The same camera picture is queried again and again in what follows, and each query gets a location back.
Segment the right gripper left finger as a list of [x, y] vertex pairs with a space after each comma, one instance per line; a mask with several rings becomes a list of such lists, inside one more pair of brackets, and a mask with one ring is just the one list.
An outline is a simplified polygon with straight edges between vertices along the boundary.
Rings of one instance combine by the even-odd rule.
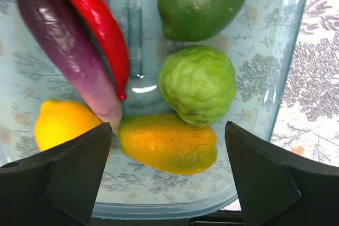
[[109, 123], [1, 167], [1, 225], [88, 225], [112, 139]]

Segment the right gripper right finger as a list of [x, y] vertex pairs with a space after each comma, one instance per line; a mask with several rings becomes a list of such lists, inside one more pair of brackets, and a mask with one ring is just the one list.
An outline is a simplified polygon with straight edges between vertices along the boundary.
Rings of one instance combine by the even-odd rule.
[[338, 167], [260, 139], [233, 122], [225, 142], [246, 225], [338, 225]]

